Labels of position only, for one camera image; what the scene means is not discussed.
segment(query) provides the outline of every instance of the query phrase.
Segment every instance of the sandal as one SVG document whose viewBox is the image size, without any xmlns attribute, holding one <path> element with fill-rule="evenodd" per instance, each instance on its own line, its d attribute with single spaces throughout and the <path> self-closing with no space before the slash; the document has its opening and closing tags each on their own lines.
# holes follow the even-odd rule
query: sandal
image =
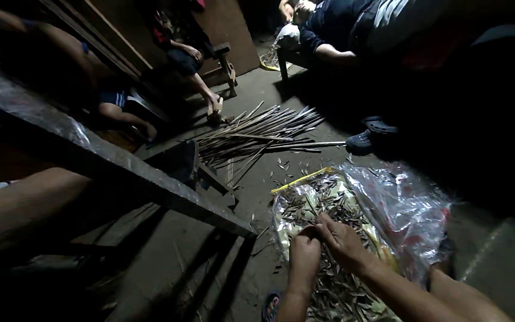
<svg viewBox="0 0 515 322">
<path fill-rule="evenodd" d="M 277 316 L 277 308 L 279 304 L 282 302 L 282 296 L 277 292 L 270 293 L 266 297 L 266 302 L 263 304 L 261 309 L 261 322 L 274 322 L 275 317 Z"/>
<path fill-rule="evenodd" d="M 361 120 L 361 123 L 367 126 L 371 132 L 378 134 L 396 134 L 399 129 L 397 127 L 388 126 L 380 116 L 369 116 Z"/>
<path fill-rule="evenodd" d="M 208 116 L 211 116 L 212 114 L 221 114 L 222 104 L 223 103 L 224 103 L 224 98 L 223 97 L 219 97 L 218 98 L 218 102 L 216 102 L 215 104 L 212 103 L 212 110 L 210 110 L 208 108 Z"/>
</svg>

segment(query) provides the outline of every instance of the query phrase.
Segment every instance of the wooden wall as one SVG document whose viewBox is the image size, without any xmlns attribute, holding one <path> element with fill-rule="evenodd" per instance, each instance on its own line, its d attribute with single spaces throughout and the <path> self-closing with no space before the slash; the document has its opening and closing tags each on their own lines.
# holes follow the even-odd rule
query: wooden wall
<svg viewBox="0 0 515 322">
<path fill-rule="evenodd" d="M 159 68 L 167 63 L 165 53 L 152 42 L 151 31 L 134 7 L 133 0 L 61 1 L 68 2 L 79 11 L 138 70 L 144 72 L 150 67 L 91 9 L 89 3 L 102 13 L 152 68 Z M 205 11 L 196 13 L 195 17 L 208 34 L 212 44 L 230 42 L 232 51 L 227 57 L 237 75 L 259 67 L 258 55 L 237 0 L 206 0 Z M 216 62 L 207 60 L 202 71 L 215 66 L 217 66 Z"/>
</svg>

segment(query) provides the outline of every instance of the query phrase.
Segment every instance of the pile of bamboo strips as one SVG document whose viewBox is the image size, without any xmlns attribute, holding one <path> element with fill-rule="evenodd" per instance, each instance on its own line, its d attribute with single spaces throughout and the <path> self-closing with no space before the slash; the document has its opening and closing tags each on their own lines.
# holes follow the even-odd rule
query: pile of bamboo strips
<svg viewBox="0 0 515 322">
<path fill-rule="evenodd" d="M 315 143 L 313 139 L 295 138 L 297 135 L 314 130 L 323 122 L 324 118 L 315 111 L 315 108 L 306 106 L 302 111 L 296 112 L 287 108 L 281 110 L 281 106 L 272 106 L 254 115 L 262 104 L 263 101 L 250 113 L 243 112 L 229 124 L 194 138 L 200 147 L 200 159 L 208 166 L 214 168 L 228 166 L 230 170 L 233 169 L 234 163 L 249 159 L 235 174 L 229 176 L 228 183 L 252 161 L 254 165 L 263 153 L 288 150 L 320 153 L 320 150 L 311 148 L 344 144 L 344 142 Z"/>
</svg>

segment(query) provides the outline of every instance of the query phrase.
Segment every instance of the dark blue shirt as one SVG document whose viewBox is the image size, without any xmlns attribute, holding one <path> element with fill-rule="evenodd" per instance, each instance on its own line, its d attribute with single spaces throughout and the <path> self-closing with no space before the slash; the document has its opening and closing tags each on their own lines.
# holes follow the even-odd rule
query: dark blue shirt
<svg viewBox="0 0 515 322">
<path fill-rule="evenodd" d="M 299 29 L 303 51 L 313 54 L 321 44 L 330 44 L 340 52 L 351 50 L 348 44 L 349 33 L 361 11 L 372 1 L 324 0 L 318 4 Z"/>
</svg>

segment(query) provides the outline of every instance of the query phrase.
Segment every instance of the white plastic bag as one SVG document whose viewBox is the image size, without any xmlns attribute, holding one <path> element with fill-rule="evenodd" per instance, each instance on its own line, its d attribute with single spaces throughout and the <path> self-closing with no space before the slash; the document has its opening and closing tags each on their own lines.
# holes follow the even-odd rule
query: white plastic bag
<svg viewBox="0 0 515 322">
<path fill-rule="evenodd" d="M 287 24 L 279 31 L 274 42 L 274 48 L 283 48 L 287 50 L 297 50 L 301 44 L 299 43 L 299 28 L 296 25 Z"/>
</svg>

